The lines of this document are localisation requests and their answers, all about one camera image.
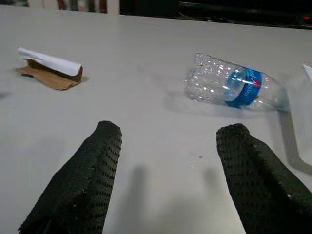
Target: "brown cardboard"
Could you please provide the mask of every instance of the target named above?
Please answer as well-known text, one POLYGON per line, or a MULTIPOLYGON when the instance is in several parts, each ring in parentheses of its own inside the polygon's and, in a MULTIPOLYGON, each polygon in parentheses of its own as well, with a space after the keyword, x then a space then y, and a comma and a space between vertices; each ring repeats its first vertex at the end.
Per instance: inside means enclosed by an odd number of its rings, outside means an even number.
POLYGON ((52 89, 66 90, 81 82, 82 67, 76 76, 69 76, 45 67, 32 59, 26 60, 28 65, 26 67, 17 68, 16 70, 23 75, 33 76, 36 80, 52 89))

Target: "white tabletop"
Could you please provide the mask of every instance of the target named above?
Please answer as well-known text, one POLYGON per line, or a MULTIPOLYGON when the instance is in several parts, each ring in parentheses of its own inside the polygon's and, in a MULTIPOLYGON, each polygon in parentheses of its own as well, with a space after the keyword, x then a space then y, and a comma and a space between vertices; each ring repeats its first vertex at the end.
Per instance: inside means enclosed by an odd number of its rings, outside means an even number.
POLYGON ((101 120, 121 127, 105 234, 243 234, 215 133, 243 123, 312 190, 289 115, 197 104, 183 94, 194 53, 283 82, 311 59, 311 31, 0 7, 0 230, 15 234, 52 175, 101 120), (13 69, 22 46, 83 64, 55 91, 13 69))

